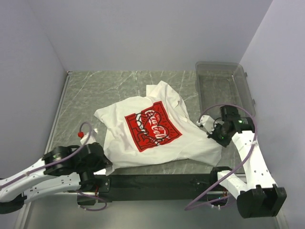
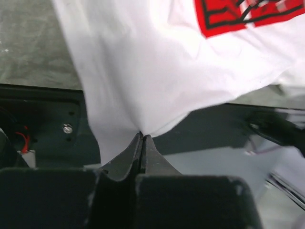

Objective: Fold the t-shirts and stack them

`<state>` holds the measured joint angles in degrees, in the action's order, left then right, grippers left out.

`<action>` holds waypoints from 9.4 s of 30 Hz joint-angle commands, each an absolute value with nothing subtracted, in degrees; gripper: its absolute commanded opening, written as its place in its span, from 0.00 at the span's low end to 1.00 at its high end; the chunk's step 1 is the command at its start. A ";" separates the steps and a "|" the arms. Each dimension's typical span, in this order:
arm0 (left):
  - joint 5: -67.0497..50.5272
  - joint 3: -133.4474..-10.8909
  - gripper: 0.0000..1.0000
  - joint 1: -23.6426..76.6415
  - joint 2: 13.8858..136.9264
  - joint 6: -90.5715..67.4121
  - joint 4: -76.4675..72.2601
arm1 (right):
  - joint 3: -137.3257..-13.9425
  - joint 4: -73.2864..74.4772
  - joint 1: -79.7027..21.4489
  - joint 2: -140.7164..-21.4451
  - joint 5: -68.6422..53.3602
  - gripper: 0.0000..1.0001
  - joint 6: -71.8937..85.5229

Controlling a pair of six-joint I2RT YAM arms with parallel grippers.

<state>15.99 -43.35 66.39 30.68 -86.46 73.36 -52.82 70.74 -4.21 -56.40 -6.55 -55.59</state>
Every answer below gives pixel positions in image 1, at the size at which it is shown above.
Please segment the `white t-shirt red print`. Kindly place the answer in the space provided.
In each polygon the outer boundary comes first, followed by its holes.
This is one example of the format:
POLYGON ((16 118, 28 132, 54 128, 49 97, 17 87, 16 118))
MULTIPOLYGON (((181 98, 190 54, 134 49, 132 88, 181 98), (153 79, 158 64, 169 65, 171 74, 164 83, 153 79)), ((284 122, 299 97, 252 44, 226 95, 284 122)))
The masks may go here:
POLYGON ((215 166, 222 147, 189 118, 181 96, 166 82, 148 85, 145 97, 129 97, 95 111, 107 128, 104 153, 119 168, 191 159, 215 166))

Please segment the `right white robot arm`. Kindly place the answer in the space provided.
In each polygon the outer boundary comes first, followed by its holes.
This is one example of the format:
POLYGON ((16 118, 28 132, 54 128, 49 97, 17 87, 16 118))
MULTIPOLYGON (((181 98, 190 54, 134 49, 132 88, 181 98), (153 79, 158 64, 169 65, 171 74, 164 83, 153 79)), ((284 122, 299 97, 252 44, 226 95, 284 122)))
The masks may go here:
POLYGON ((242 161, 246 181, 229 167, 213 167, 209 185, 214 190, 224 187, 236 199, 242 218, 275 217, 284 204, 287 193, 279 187, 267 168, 252 117, 243 117, 232 105, 220 107, 220 122, 202 115, 199 125, 207 130, 208 138, 223 147, 234 144, 242 161))

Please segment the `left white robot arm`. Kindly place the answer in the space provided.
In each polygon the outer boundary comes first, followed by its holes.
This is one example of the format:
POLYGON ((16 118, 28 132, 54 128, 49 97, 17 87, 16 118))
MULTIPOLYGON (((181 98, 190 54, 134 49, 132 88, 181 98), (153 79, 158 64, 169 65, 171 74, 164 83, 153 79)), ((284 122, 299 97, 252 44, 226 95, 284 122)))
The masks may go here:
POLYGON ((9 214, 24 204, 60 192, 93 191, 95 172, 112 162, 99 143, 57 146, 29 168, 0 181, 0 212, 9 214))

